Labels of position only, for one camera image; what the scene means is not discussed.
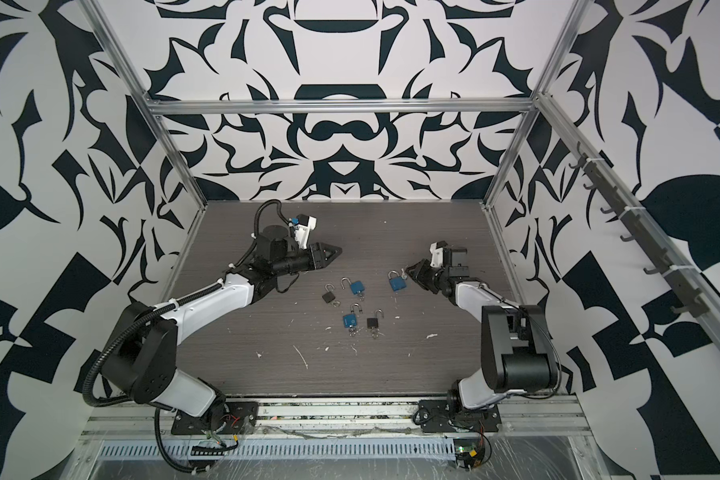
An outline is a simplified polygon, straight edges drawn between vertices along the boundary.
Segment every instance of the white debris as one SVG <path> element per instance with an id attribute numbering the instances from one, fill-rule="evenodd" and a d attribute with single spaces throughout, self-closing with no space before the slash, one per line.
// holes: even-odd
<path id="1" fill-rule="evenodd" d="M 291 346 L 296 349 L 296 353 L 298 354 L 298 356 L 300 356 L 302 358 L 302 362 L 304 362 L 304 366 L 307 367 L 307 370 L 309 370 L 309 365 L 307 365 L 307 360 L 304 360 L 304 355 L 302 355 L 302 353 L 296 348 L 296 345 L 291 345 Z"/>

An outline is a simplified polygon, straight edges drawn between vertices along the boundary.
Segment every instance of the padlock body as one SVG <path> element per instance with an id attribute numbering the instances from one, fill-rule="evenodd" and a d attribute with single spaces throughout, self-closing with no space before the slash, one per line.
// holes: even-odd
<path id="1" fill-rule="evenodd" d="M 360 292 L 363 292 L 365 290 L 364 285 L 361 281 L 357 281 L 349 286 L 350 289 L 352 289 L 352 294 L 357 295 Z"/>
<path id="2" fill-rule="evenodd" d="M 393 292 L 397 292 L 398 290 L 403 290 L 406 286 L 405 280 L 399 276 L 395 276 L 391 279 L 389 279 L 389 285 L 392 287 Z"/>
<path id="3" fill-rule="evenodd" d="M 350 326 L 356 326 L 358 324 L 358 318 L 354 313 L 350 313 L 349 315 L 344 315 L 344 328 L 349 328 Z"/>

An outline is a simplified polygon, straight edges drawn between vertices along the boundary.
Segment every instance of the transparent plastic sheet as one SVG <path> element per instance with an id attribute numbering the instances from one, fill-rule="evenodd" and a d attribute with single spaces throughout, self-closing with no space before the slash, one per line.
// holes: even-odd
<path id="1" fill-rule="evenodd" d="M 506 480 L 525 480 L 528 478 L 546 478 L 563 480 L 582 478 L 580 462 L 572 447 L 570 438 L 564 436 L 491 436 L 492 454 L 483 465 L 466 471 L 457 468 L 452 461 L 442 455 L 419 455 L 411 458 L 399 453 L 396 458 L 337 458 L 334 455 L 305 456 L 305 458 L 258 458 L 242 459 L 231 452 L 225 459 L 218 461 L 209 472 L 199 473 L 197 478 L 209 480 L 238 478 L 399 478 L 435 480 L 446 478 L 502 478 Z M 360 442 L 372 444 L 387 442 L 389 438 L 355 438 Z M 296 446 L 308 446 L 321 442 L 317 439 L 293 438 L 275 440 L 268 438 L 240 438 L 240 446 L 292 442 Z M 340 438 L 328 439 L 338 444 Z M 161 458 L 125 459 L 99 456 L 90 476 L 95 480 L 126 480 L 130 478 L 176 478 L 181 480 L 191 475 L 176 472 Z"/>

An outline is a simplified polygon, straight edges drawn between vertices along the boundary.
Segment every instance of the keys in padlock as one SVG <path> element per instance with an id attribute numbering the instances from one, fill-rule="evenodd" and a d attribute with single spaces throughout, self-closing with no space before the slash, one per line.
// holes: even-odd
<path id="1" fill-rule="evenodd" d="M 379 313 L 381 315 L 381 318 L 384 318 L 384 312 L 382 312 L 380 309 L 376 310 L 374 313 Z M 371 336 L 374 340 L 378 338 L 378 316 L 371 317 L 367 320 L 368 322 L 368 330 L 371 331 Z"/>
<path id="2" fill-rule="evenodd" d="M 387 278 L 389 278 L 389 285 L 392 287 L 393 292 L 403 290 L 406 286 L 408 286 L 405 284 L 405 280 L 403 279 L 403 277 L 394 270 L 387 274 Z"/>
<path id="3" fill-rule="evenodd" d="M 365 286 L 362 284 L 361 281 L 352 282 L 348 277 L 342 278 L 342 290 L 346 290 L 347 287 L 344 286 L 344 280 L 347 281 L 347 284 L 349 284 L 349 289 L 352 291 L 353 295 L 357 295 L 360 300 L 365 300 Z"/>
<path id="4" fill-rule="evenodd" d="M 342 320 L 344 320 L 344 328 L 349 329 L 349 336 L 355 336 L 358 332 L 358 318 L 355 314 L 355 307 L 358 308 L 359 313 L 362 313 L 360 304 L 353 303 L 352 306 L 349 307 L 350 313 L 342 317 Z"/>
<path id="5" fill-rule="evenodd" d="M 333 294 L 333 291 L 334 291 L 335 289 L 336 289 L 336 288 L 333 286 L 333 284 L 327 283 L 327 284 L 326 284 L 326 292 L 322 294 L 322 299 L 323 299 L 326 303 L 330 303 L 330 304 L 333 305 L 333 306 L 339 306 L 339 305 L 341 305 L 342 303 L 339 302 L 338 300 L 336 300 L 336 295 Z"/>

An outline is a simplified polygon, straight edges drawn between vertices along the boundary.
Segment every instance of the robotic arm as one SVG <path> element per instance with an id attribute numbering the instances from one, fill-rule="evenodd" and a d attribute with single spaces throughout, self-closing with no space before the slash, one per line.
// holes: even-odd
<path id="1" fill-rule="evenodd" d="M 259 233 L 259 215 L 277 204 L 287 226 L 271 225 Z M 312 216 L 290 220 L 280 213 L 280 202 L 262 204 L 254 219 L 254 241 L 237 265 L 215 283 L 180 299 L 125 308 L 100 357 L 83 384 L 83 398 L 91 406 L 108 406 L 133 400 L 159 408 L 177 409 L 196 417 L 198 430 L 214 432 L 223 425 L 225 396 L 202 380 L 176 368 L 176 347 L 187 337 L 222 315 L 258 302 L 278 290 L 278 277 L 327 267 L 342 249 L 308 242 L 316 226 Z M 101 373 L 120 388 L 117 398 L 96 398 L 93 385 Z"/>
<path id="2" fill-rule="evenodd" d="M 557 390 L 557 352 L 542 309 L 511 302 L 470 276 L 466 248 L 437 242 L 430 252 L 430 260 L 422 259 L 405 272 L 421 288 L 442 292 L 481 323 L 480 370 L 451 390 L 452 407 L 486 408 L 508 396 Z"/>

